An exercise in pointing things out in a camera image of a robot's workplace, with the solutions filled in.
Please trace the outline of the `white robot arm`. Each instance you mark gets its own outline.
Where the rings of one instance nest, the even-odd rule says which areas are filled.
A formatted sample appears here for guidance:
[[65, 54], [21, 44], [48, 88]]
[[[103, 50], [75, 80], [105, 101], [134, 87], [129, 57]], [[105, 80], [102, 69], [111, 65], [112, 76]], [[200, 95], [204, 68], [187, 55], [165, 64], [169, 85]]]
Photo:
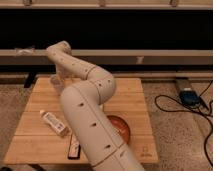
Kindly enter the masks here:
[[65, 118], [94, 171], [145, 171], [100, 105], [115, 93], [116, 82], [105, 69], [71, 55], [66, 41], [49, 46], [47, 57], [81, 81], [60, 95]]

